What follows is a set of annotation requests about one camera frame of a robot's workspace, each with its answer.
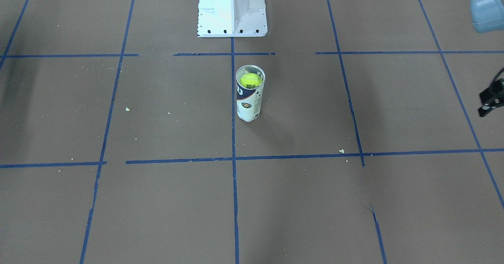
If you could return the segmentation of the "yellow tennis ball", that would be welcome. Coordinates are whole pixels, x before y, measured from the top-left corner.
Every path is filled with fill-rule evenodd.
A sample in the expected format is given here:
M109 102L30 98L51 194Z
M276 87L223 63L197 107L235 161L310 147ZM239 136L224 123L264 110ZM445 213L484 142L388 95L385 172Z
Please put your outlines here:
M257 73L246 73L241 76L238 83L244 88L255 89L263 84L263 79Z

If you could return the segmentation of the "clear tennis ball can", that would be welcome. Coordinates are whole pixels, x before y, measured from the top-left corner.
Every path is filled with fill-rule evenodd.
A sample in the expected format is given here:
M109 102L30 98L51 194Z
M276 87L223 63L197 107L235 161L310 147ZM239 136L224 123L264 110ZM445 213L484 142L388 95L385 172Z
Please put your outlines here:
M263 79L263 84L255 89L247 89L241 86L238 81L242 75L246 73L257 73ZM266 82L266 74L264 71L254 65L245 65L239 68L235 75L236 78L236 108L238 117L245 121L251 122L255 120L261 110L261 102L263 96L263 86Z

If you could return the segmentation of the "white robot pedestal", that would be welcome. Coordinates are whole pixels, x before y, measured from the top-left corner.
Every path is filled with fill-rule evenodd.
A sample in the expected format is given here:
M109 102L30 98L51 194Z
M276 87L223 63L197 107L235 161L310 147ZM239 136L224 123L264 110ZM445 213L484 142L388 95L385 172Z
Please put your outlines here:
M198 0L198 37L264 37L266 0Z

